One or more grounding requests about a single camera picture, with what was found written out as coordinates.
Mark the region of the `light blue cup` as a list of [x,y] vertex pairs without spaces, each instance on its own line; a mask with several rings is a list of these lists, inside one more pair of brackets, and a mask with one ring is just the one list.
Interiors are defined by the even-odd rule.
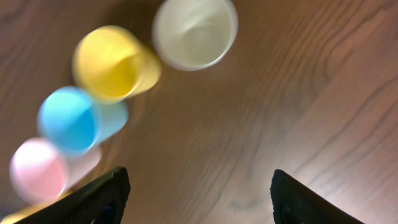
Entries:
[[63,155],[81,157],[119,132],[128,119],[125,102],[103,104],[81,88],[64,86],[44,100],[37,126]]

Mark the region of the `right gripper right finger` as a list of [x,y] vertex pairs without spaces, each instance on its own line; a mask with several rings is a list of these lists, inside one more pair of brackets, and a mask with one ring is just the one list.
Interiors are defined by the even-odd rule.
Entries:
[[362,224],[280,169],[270,191],[275,224]]

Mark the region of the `yellow cup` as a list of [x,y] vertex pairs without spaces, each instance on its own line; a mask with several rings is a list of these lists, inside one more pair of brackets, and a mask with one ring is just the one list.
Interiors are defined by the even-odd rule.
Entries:
[[127,29],[107,25],[80,40],[72,57],[77,85],[112,104],[152,88],[161,76],[159,59]]
[[27,221],[23,221],[23,219],[47,208],[48,206],[58,202],[59,200],[62,200],[63,198],[69,196],[70,194],[74,193],[73,190],[69,190],[63,194],[61,194],[61,196],[59,196],[58,199],[55,199],[54,201],[46,201],[46,202],[39,202],[33,205],[29,205],[26,208],[23,208],[17,212],[14,212],[10,215],[6,215],[4,218],[1,218],[1,224],[13,224],[13,223],[34,223],[34,224],[43,224],[46,223],[45,220],[35,220],[35,219],[28,219]]

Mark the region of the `pink cup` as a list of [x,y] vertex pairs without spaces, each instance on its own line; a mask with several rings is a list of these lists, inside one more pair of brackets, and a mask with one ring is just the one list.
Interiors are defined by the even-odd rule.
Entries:
[[89,174],[101,160],[95,147],[67,158],[44,138],[25,141],[12,156],[9,173],[17,194],[28,203],[54,202]]

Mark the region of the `cream white cup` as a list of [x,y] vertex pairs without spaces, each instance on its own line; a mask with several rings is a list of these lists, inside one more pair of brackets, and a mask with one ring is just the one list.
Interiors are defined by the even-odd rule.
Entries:
[[154,17],[152,40],[159,57],[178,70],[218,63],[238,33],[231,0],[166,0]]

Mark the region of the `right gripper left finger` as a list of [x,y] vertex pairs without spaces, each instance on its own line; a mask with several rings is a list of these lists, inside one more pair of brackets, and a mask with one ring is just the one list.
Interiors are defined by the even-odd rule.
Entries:
[[130,190],[127,169],[116,167],[16,224],[120,224]]

